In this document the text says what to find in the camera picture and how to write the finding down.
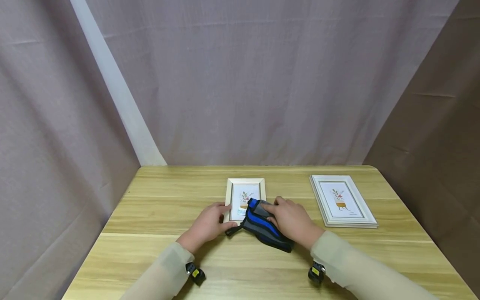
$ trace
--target framed picture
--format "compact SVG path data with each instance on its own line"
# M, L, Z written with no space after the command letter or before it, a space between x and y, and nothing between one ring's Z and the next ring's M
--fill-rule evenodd
M225 205L232 204L232 209L225 213L224 222L235 221L240 224L245 218L250 198L267 199L263 178L229 178Z
M350 176L311 175L310 181L325 226L378 227L375 217Z

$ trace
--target wood grain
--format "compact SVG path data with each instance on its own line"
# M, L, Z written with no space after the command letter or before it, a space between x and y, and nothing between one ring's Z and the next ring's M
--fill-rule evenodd
M350 175L378 229L330 228L440 299L477 299L383 176L369 166L142 167L125 192L63 299L118 299L159 253L211 202L225 200L227 178L265 178L267 200L301 203L323 225L309 176ZM247 232L205 245L196 262L207 274L176 299L354 299L326 281L310 284L306 250L284 253Z

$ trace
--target wrist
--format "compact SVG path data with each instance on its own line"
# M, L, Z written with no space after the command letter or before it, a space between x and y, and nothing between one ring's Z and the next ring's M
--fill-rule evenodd
M310 251L315 242L323 235L324 232L325 230L323 228L312 224L310 228L304 231L305 234L298 243Z
M198 240L190 230L185 231L178 239L177 243L180 244L185 250L194 254L203 246L203 242Z

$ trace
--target curtain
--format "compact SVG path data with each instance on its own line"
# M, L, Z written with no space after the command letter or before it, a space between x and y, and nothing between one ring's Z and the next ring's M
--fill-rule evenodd
M89 0L169 164L360 164L456 0ZM0 0L0 299L57 299L139 167L68 0Z
M89 0L170 165L361 164L456 0Z
M139 167L67 1L0 1L0 299L58 299Z
M460 0L365 163L480 295L480 2Z

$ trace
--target blue and gray bag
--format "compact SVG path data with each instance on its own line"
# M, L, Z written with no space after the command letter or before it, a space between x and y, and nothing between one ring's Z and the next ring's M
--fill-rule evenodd
M239 226L227 230L225 234L230 237L243 228L253 233L257 239L265 245L288 253L292 252L294 242L285 237L272 222L267 220L267 217L273 215L264 210L260 204L272 205L264 200L250 198L245 219Z

